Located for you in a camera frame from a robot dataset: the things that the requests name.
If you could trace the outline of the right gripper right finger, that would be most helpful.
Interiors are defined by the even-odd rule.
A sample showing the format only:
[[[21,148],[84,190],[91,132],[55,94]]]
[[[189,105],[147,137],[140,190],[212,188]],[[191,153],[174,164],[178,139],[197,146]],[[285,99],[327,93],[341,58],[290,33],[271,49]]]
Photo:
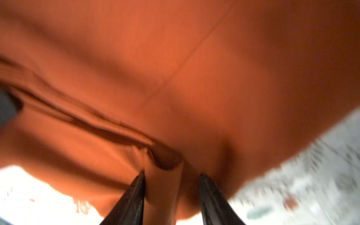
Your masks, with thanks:
[[[200,175],[199,194],[204,225],[245,225],[206,174]]]

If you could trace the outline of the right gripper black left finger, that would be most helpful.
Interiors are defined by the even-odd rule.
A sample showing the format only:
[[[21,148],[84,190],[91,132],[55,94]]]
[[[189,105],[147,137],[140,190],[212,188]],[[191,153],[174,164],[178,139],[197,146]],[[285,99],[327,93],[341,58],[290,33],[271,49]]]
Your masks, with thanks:
[[[142,225],[145,174],[140,172],[100,225]]]

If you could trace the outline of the rust orange skirt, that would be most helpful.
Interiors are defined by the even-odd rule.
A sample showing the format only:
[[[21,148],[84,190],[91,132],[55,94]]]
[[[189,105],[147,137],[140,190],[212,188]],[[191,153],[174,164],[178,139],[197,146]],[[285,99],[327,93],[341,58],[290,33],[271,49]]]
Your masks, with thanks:
[[[17,165],[106,216],[145,172],[144,223],[200,210],[360,104],[359,1],[1,1],[1,129]]]

